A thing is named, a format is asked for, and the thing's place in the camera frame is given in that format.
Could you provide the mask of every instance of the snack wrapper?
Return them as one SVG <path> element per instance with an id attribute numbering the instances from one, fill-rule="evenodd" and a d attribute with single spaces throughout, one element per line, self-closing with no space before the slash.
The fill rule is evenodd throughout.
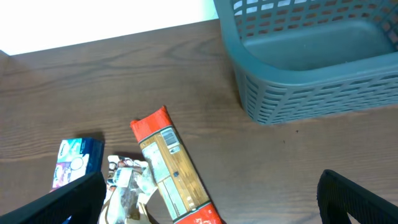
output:
<path id="1" fill-rule="evenodd" d="M 108 156 L 106 197 L 99 223 L 150 223 L 145 205 L 157 190 L 147 162 Z"/>

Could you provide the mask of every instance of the red label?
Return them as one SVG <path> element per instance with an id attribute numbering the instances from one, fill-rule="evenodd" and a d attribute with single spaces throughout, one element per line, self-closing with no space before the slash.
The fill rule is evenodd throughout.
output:
<path id="1" fill-rule="evenodd" d="M 213 204 L 210 202 L 196 211 L 192 211 L 186 217 L 181 218 L 174 224 L 221 224 L 221 218 L 217 214 Z"/>

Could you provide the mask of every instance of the table surface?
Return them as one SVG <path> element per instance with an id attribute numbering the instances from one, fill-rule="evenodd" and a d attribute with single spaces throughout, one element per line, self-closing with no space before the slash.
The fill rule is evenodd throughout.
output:
<path id="1" fill-rule="evenodd" d="M 398 204 L 398 108 L 260 126 L 239 104 L 219 21 L 9 58 L 0 78 L 0 214 L 43 195 L 62 139 L 99 136 L 139 155 L 129 127 L 167 105 L 226 223 L 320 223 L 333 169 Z M 171 223 L 159 193 L 148 211 Z"/>

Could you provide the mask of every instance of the basket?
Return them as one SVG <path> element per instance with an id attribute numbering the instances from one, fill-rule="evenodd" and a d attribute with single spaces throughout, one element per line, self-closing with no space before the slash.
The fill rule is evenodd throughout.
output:
<path id="1" fill-rule="evenodd" d="M 215 0 L 242 106 L 276 124 L 398 102 L 398 0 Z"/>

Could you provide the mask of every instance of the spaghetti package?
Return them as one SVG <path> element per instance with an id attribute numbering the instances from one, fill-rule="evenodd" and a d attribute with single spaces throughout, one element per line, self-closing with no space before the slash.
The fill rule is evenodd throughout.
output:
<path id="1" fill-rule="evenodd" d="M 166 108 L 132 121 L 131 128 L 173 222 L 221 223 Z"/>

